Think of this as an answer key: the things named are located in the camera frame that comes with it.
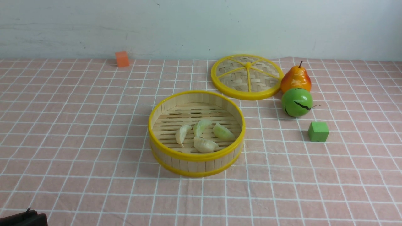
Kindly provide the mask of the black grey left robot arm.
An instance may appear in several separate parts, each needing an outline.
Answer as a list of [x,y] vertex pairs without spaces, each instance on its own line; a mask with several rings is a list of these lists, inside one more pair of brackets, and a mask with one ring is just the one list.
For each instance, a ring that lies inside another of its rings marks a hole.
[[3,217],[0,219],[1,226],[47,226],[45,213],[38,214],[34,209],[27,209],[25,212]]

